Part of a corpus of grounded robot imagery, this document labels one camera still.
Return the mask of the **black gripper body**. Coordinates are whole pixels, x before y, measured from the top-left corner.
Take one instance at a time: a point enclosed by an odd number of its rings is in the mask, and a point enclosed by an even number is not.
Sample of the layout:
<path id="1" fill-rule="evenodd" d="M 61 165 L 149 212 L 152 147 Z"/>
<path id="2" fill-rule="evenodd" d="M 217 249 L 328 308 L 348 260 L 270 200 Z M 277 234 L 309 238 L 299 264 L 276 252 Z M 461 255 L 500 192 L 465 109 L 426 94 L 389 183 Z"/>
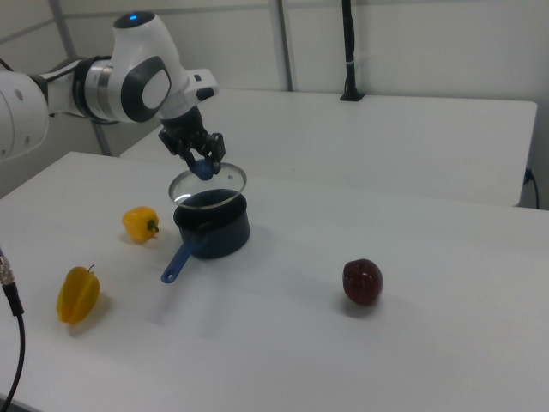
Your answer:
<path id="1" fill-rule="evenodd" d="M 210 134 L 206 131 L 197 106 L 177 118 L 162 119 L 161 124 L 163 128 L 159 133 L 160 140 L 172 155 L 182 159 L 186 148 L 197 152 L 206 161 L 209 161 L 214 148 L 225 148 L 220 133 Z"/>

